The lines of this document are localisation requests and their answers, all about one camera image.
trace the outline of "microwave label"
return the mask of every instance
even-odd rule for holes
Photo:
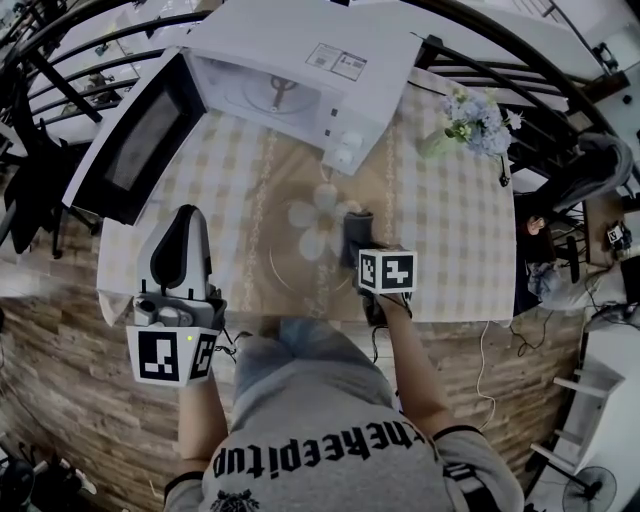
[[[355,82],[367,65],[367,60],[328,44],[320,43],[313,53],[309,55],[307,64]]]

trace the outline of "hand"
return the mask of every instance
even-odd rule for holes
[[[376,295],[375,298],[376,301],[378,301],[378,304],[380,304],[380,307],[384,311],[384,314],[387,316],[387,318],[390,315],[397,315],[402,313],[408,315],[407,309],[404,307],[404,300],[402,299],[402,295],[400,295],[399,293],[388,295],[385,294],[384,296]]]

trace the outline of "microwave door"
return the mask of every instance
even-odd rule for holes
[[[93,141],[65,195],[73,206],[135,224],[165,168],[206,112],[182,53],[167,50],[162,59]]]

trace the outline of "microwave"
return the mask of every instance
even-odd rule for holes
[[[145,70],[63,202],[135,223],[211,110],[318,147],[323,164],[353,175],[391,122],[421,43],[325,0],[229,0]]]

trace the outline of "checkered tablecloth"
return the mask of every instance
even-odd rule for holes
[[[412,80],[457,85],[414,70]],[[459,147],[425,160],[416,144],[442,123],[438,94],[408,85],[390,127],[353,177],[321,152],[222,113],[200,121],[168,166],[136,226],[107,220],[97,287],[134,295],[140,247],[159,220],[189,203],[208,222],[213,274],[229,309],[263,315],[363,319],[339,265],[341,219],[366,208],[375,237],[418,253],[417,321],[506,320],[513,311],[513,196],[498,161]],[[103,310],[111,294],[103,294]]]

